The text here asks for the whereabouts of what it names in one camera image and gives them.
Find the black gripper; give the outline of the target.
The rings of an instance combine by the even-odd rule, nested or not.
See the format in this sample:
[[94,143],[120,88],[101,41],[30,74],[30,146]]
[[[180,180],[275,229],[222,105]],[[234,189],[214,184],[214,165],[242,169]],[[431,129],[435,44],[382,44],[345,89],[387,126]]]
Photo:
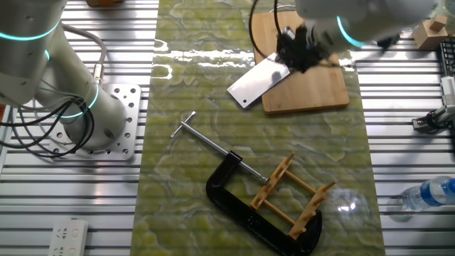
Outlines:
[[308,29],[301,24],[292,31],[287,26],[277,36],[278,63],[284,64],[288,69],[305,73],[308,69],[320,65],[323,60],[328,60],[328,55],[318,46],[311,46],[306,40]]

